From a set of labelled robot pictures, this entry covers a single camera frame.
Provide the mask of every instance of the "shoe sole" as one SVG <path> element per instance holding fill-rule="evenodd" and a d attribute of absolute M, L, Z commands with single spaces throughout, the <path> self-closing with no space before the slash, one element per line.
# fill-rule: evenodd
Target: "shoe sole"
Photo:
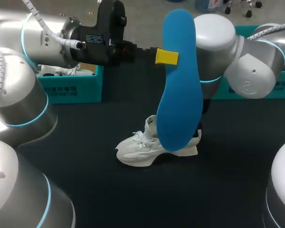
<path fill-rule="evenodd" d="M 162 30 L 163 48 L 179 53 L 177 66 L 166 65 L 166 86 L 156 115 L 161 145 L 172 152 L 185 148 L 197 129 L 203 93 L 192 15 L 183 9 L 174 10 L 166 16 Z"/>
<path fill-rule="evenodd" d="M 196 148 L 196 146 L 193 146 L 193 147 L 184 148 L 182 150 L 179 150 L 179 151 L 176 151 L 173 153 L 171 152 L 169 154 L 173 154 L 173 155 L 178 156 L 178 157 L 189 157 L 189 156 L 198 155 L 198 149 Z M 148 167 L 148 166 L 152 165 L 152 163 L 155 161 L 155 159 L 159 155 L 157 155 L 156 157 L 152 157 L 148 160 L 142 161 L 142 162 L 127 163 L 127 162 L 124 162 L 122 160 L 119 160 L 119 161 L 122 162 L 123 164 L 133 166 L 133 167 Z"/>

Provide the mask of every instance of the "black label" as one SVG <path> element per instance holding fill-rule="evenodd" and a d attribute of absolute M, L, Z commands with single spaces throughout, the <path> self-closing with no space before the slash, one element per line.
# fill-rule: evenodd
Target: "black label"
<path fill-rule="evenodd" d="M 276 82 L 274 90 L 283 91 L 285 89 L 285 82 Z"/>
<path fill-rule="evenodd" d="M 77 88 L 75 86 L 65 87 L 45 87 L 44 90 L 49 96 L 77 96 Z"/>
<path fill-rule="evenodd" d="M 103 37 L 102 36 L 96 36 L 96 35 L 87 35 L 86 41 L 88 43 L 102 44 L 103 43 Z"/>

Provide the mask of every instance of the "teal plastic crate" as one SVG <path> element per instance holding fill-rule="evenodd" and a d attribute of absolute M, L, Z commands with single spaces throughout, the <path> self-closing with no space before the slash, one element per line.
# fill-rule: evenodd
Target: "teal plastic crate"
<path fill-rule="evenodd" d="M 95 75 L 38 77 L 52 104 L 101 102 L 103 86 L 102 66 L 96 66 Z"/>
<path fill-rule="evenodd" d="M 238 35 L 249 37 L 252 32 L 257 28 L 257 25 L 238 25 L 235 26 L 236 33 Z M 264 99 L 270 98 L 285 98 L 285 71 L 283 71 L 279 77 L 279 80 L 275 84 L 273 91 Z M 229 86 L 227 79 L 222 78 L 218 91 L 212 98 L 213 100 L 239 100 L 245 99 L 237 95 Z"/>

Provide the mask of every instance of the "white sneaker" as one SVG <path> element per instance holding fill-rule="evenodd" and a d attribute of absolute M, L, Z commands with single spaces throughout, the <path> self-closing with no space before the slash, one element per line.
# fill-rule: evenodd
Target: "white sneaker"
<path fill-rule="evenodd" d="M 159 142 L 155 115 L 146 119 L 144 133 L 138 131 L 134 134 L 133 137 L 118 144 L 116 157 L 126 165 L 145 167 L 150 166 L 162 153 L 171 153 L 180 157 L 197 155 L 196 145 L 200 142 L 201 129 L 198 129 L 198 137 L 193 137 L 185 148 L 176 152 L 165 150 Z"/>

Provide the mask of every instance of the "black table surface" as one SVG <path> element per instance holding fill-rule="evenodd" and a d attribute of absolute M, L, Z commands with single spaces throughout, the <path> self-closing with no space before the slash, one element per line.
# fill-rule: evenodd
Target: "black table surface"
<path fill-rule="evenodd" d="M 106 68 L 103 103 L 55 105 L 56 130 L 19 153 L 71 198 L 76 228 L 262 228 L 271 164 L 285 143 L 285 100 L 213 101 L 199 155 L 150 167 L 116 159 L 116 145 L 156 113 L 164 69 Z"/>

